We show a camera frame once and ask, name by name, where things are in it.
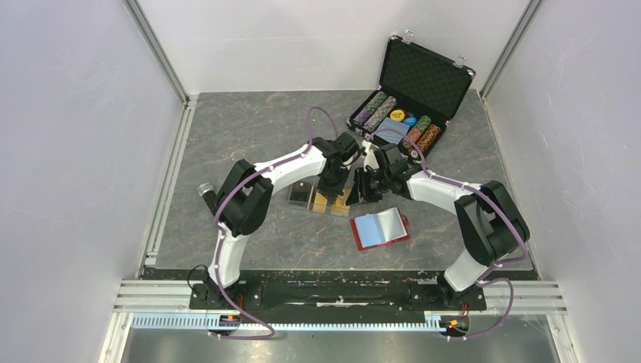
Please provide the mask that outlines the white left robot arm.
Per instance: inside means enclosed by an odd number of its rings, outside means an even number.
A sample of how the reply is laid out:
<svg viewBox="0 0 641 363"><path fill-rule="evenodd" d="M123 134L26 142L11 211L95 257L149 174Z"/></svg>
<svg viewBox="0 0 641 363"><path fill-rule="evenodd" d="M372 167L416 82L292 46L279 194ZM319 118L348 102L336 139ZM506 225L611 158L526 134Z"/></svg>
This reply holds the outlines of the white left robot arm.
<svg viewBox="0 0 641 363"><path fill-rule="evenodd" d="M219 308L237 300L240 262L249 236L264 222L272 195L308 177L318 177L317 191L328 201L344 194L351 164L360 145L344 132L334 140L313 138L298 150L268 162L236 162L223 185L215 191L209 183L197 188L215 217L218 238L215 257L208 268L212 285L208 297Z"/></svg>

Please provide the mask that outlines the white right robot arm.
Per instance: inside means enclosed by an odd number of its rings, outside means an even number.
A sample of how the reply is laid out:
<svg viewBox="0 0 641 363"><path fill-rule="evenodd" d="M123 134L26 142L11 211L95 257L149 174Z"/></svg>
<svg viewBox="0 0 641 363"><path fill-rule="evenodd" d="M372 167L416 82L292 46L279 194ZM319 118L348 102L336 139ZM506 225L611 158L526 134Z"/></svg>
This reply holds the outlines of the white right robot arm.
<svg viewBox="0 0 641 363"><path fill-rule="evenodd" d="M520 249L531 236L505 185L483 185L445 178L421 166L410 166L396 144L376 147L363 143L364 165L355 171L349 205L376 203L386 193L424 202L457 217L465 250L438 277L438 302L455 309L467 290L486 276L502 258Z"/></svg>

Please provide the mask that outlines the red leather card holder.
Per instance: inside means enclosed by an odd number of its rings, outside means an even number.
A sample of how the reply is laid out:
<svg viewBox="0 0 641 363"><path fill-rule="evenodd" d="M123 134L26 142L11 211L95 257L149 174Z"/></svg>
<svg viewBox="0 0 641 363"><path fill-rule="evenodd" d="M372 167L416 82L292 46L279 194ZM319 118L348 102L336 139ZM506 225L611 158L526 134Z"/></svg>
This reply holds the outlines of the red leather card holder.
<svg viewBox="0 0 641 363"><path fill-rule="evenodd" d="M397 207L350 219L350 226L359 251L371 250L410 238L407 217Z"/></svg>

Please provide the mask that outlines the gold VIP card stack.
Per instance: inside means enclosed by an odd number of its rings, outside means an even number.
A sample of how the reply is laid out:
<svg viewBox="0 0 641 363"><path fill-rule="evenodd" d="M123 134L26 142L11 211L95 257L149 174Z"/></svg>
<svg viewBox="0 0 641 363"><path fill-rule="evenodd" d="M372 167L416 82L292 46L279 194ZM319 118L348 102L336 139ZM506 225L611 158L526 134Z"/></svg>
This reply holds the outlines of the gold VIP card stack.
<svg viewBox="0 0 641 363"><path fill-rule="evenodd" d="M350 206L346 203L347 194L337 196L330 204L330 214L334 216L347 217L350 214Z"/></svg>

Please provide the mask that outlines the clear acrylic card tray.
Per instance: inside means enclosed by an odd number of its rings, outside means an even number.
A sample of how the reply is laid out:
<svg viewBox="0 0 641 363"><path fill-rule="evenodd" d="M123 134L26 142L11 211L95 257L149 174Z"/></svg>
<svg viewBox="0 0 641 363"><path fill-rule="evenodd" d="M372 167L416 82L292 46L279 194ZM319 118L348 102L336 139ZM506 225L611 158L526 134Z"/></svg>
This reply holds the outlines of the clear acrylic card tray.
<svg viewBox="0 0 641 363"><path fill-rule="evenodd" d="M350 192L346 188L342 195L331 199L319 192L314 182L297 181L288 188L287 202L291 207L310 213L348 217L351 207L346 204L346 198Z"/></svg>

